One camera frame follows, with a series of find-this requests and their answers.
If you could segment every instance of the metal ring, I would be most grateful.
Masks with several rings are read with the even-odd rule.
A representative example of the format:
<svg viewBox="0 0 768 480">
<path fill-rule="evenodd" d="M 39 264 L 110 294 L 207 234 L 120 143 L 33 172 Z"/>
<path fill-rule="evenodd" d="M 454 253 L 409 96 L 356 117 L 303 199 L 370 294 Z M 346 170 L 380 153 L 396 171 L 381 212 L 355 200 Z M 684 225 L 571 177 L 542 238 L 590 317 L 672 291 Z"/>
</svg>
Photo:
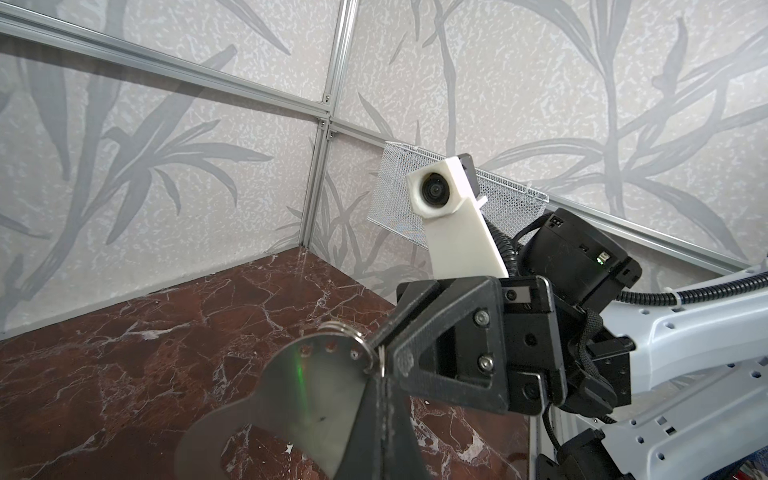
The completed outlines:
<svg viewBox="0 0 768 480">
<path fill-rule="evenodd" d="M 317 329 L 318 330 L 335 330 L 337 332 L 343 333 L 344 335 L 352 337 L 357 343 L 360 344 L 362 349 L 366 351 L 366 353 L 368 354 L 368 358 L 370 359 L 368 366 L 366 367 L 365 370 L 363 370 L 363 372 L 371 373 L 373 371 L 373 367 L 376 364 L 376 361 L 378 360 L 379 356 L 376 355 L 376 352 L 373 350 L 373 347 L 371 347 L 368 344 L 368 342 L 366 342 L 366 339 L 362 336 L 362 333 L 358 332 L 356 329 L 352 328 L 346 323 L 341 323 L 339 320 L 328 320 L 326 322 L 323 322 L 320 324 L 320 326 L 317 327 Z"/>
</svg>

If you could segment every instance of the screw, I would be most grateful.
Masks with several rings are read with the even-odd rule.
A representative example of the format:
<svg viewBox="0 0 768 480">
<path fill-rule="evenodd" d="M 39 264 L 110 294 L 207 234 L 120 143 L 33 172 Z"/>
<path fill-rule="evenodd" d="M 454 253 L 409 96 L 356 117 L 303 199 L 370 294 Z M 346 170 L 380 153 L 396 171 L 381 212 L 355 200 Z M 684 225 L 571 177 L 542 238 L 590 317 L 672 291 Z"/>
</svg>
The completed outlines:
<svg viewBox="0 0 768 480">
<path fill-rule="evenodd" d="M 487 311 L 478 310 L 477 312 L 475 312 L 475 325 L 488 326 L 490 322 L 491 322 L 491 316 L 488 315 Z"/>
<path fill-rule="evenodd" d="M 493 371 L 493 358 L 490 355 L 481 355 L 478 359 L 478 366 L 483 372 L 489 373 Z"/>
</svg>

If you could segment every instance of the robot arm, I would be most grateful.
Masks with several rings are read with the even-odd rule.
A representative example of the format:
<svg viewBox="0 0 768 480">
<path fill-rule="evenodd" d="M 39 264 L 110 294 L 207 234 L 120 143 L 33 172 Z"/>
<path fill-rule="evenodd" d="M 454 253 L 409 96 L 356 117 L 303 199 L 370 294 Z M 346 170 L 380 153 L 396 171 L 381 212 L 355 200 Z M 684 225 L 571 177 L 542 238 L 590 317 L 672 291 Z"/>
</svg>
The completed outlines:
<svg viewBox="0 0 768 480">
<path fill-rule="evenodd" d="M 180 480 L 224 478 L 218 452 L 247 423 L 293 442 L 335 480 L 427 479 L 407 395 L 498 414 L 556 406 L 608 422 L 632 393 L 715 366 L 634 419 L 586 429 L 558 449 L 557 462 L 540 455 L 537 478 L 700 480 L 768 444 L 768 289 L 688 303 L 725 294 L 701 284 L 691 288 L 702 292 L 671 294 L 684 297 L 679 306 L 614 302 L 640 278 L 639 264 L 562 209 L 505 240 L 516 245 L 537 230 L 510 265 L 472 172 L 462 156 L 408 176 L 437 280 L 401 284 L 371 339 L 328 322 L 278 352 L 256 392 L 185 434 Z M 727 294 L 765 286 L 766 270 L 726 278 L 737 281 Z"/>
</svg>

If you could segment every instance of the mesh basket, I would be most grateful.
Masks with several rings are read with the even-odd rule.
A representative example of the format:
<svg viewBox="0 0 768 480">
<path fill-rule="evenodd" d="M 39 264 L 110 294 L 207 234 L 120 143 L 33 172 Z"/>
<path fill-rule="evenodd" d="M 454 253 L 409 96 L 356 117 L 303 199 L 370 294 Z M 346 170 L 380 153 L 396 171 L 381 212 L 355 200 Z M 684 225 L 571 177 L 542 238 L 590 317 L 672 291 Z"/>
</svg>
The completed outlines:
<svg viewBox="0 0 768 480">
<path fill-rule="evenodd" d="M 411 211 L 406 175 L 445 157 L 408 144 L 387 142 L 379 165 L 368 220 L 426 248 L 422 218 Z M 544 213 L 547 194 L 477 170 L 480 194 L 488 197 L 485 217 L 513 237 Z"/>
</svg>

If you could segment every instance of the wallpaper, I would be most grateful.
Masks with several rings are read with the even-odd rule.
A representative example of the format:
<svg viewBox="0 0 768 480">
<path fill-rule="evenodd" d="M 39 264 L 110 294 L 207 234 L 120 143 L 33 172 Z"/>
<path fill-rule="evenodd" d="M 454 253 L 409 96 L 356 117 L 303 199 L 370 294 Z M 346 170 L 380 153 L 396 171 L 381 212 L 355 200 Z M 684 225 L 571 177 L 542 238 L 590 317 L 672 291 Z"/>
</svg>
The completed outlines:
<svg viewBox="0 0 768 480">
<path fill-rule="evenodd" d="M 431 278 L 429 252 L 366 220 L 383 150 L 339 134 L 330 145 L 311 250 L 394 304 L 398 283 Z M 297 229 L 294 222 L 280 228 L 286 243 L 293 241 Z M 615 240 L 643 267 L 632 290 L 660 292 L 717 276 L 636 243 Z"/>
<path fill-rule="evenodd" d="M 262 257 L 303 205 L 312 118 L 0 44 L 3 336 Z"/>
<path fill-rule="evenodd" d="M 429 252 L 366 219 L 382 149 L 338 134 L 329 149 L 310 249 L 395 303 L 399 283 L 429 278 Z"/>
<path fill-rule="evenodd" d="M 764 0 L 362 2 L 339 116 L 756 263 L 766 66 Z"/>
<path fill-rule="evenodd" d="M 198 64 L 234 44 L 240 53 L 222 71 L 314 101 L 323 96 L 339 10 L 339 0 L 9 3 L 102 33 L 120 24 L 124 40 Z"/>
</svg>

